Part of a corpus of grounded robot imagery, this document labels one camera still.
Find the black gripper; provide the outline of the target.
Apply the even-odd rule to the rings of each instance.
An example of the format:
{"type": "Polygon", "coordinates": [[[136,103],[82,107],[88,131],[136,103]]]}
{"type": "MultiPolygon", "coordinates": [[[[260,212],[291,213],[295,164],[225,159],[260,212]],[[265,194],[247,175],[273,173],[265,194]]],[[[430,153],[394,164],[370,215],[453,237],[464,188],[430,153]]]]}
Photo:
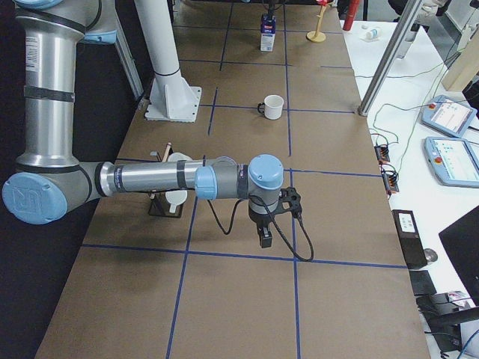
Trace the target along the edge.
{"type": "Polygon", "coordinates": [[[261,197],[250,197],[248,199],[248,215],[259,227],[261,248],[270,248],[272,246],[272,233],[267,226],[275,218],[278,205],[278,200],[273,203],[265,203],[261,197]]]}

